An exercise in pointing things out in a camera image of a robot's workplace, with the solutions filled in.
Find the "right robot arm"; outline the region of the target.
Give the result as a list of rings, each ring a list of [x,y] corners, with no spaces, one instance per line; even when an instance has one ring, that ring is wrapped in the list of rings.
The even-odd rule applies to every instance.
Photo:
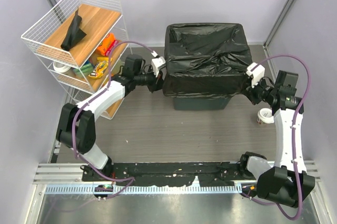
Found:
[[[253,101],[268,103],[276,128],[276,156],[270,166],[266,157],[246,152],[238,173],[257,180],[256,195],[273,203],[297,208],[314,189],[315,178],[308,175],[302,155],[301,124],[304,106],[295,95],[298,74],[279,71],[273,86],[261,79],[248,91]]]

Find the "dark green trash bin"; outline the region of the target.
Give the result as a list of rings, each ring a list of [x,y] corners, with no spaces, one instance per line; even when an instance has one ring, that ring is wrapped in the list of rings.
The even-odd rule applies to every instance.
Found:
[[[180,111],[223,110],[231,98],[173,98],[173,107]]]

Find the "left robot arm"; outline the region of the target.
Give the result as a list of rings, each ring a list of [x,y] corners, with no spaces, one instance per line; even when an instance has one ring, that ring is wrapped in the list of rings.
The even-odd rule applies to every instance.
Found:
[[[95,122],[111,105],[123,100],[137,86],[147,86],[150,92],[163,85],[164,57],[156,52],[149,69],[145,70],[143,58],[127,56],[120,71],[97,93],[77,104],[67,103],[62,107],[56,131],[56,139],[80,157],[101,181],[113,180],[111,158],[96,144]]]

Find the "black trash bag roll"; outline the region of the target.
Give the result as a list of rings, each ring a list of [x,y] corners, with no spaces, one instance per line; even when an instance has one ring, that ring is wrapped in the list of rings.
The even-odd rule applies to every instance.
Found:
[[[86,36],[86,33],[80,28],[82,17],[79,16],[78,11],[79,8],[75,11],[71,24],[68,27],[66,36],[61,43],[61,49],[68,52]]]

